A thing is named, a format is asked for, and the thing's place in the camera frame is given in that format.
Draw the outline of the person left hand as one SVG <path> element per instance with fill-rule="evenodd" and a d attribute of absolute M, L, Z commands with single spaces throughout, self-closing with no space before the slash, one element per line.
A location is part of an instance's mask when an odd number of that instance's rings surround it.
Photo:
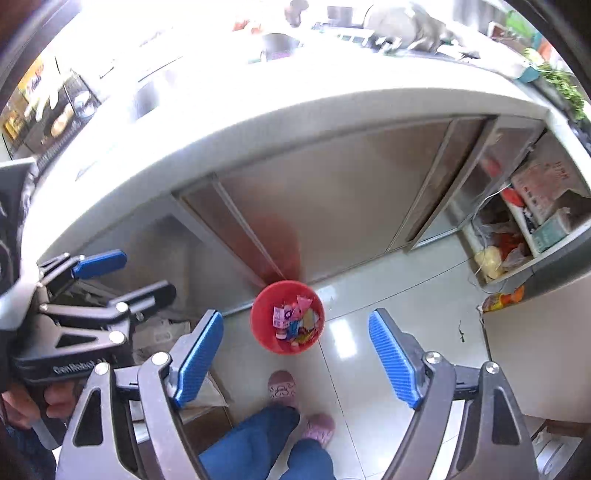
<path fill-rule="evenodd" d="M 77 401 L 76 387 L 75 382 L 66 381 L 53 383 L 44 390 L 45 413 L 49 418 L 66 419 L 72 415 Z M 7 422 L 12 427 L 28 430 L 41 418 L 39 406 L 24 386 L 13 383 L 1 397 Z"/>

